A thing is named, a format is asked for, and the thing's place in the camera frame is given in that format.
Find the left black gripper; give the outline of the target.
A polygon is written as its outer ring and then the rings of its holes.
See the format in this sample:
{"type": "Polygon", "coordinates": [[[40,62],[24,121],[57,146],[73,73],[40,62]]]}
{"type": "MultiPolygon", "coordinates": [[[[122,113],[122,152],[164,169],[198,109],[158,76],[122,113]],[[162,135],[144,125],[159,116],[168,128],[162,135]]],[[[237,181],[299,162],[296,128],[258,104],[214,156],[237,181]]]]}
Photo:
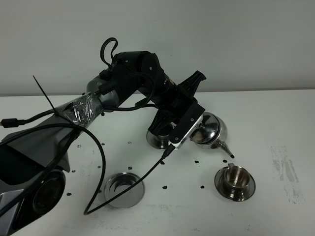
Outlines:
{"type": "Polygon", "coordinates": [[[156,83],[156,91],[151,100],[158,107],[148,130],[158,135],[170,123],[178,124],[183,116],[200,116],[205,109],[197,103],[194,94],[206,77],[195,71],[180,84],[173,83],[162,70],[149,72],[156,83]]]}

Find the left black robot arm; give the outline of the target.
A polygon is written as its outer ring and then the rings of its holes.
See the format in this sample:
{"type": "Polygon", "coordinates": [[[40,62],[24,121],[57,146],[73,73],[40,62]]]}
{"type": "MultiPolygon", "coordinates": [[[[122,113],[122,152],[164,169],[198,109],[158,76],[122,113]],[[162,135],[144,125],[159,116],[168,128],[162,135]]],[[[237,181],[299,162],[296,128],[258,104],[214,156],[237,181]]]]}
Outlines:
{"type": "Polygon", "coordinates": [[[144,95],[132,110],[155,107],[149,131],[157,135],[175,124],[169,135],[166,158],[200,125],[204,108],[194,94],[205,76],[194,72],[175,84],[147,51],[112,56],[107,69],[90,81],[87,92],[61,106],[29,119],[3,119],[13,128],[40,118],[39,125],[7,135],[0,144],[0,233],[9,236],[53,209],[65,188],[69,172],[67,150],[101,114],[123,111],[122,104],[136,91],[144,95]]]}

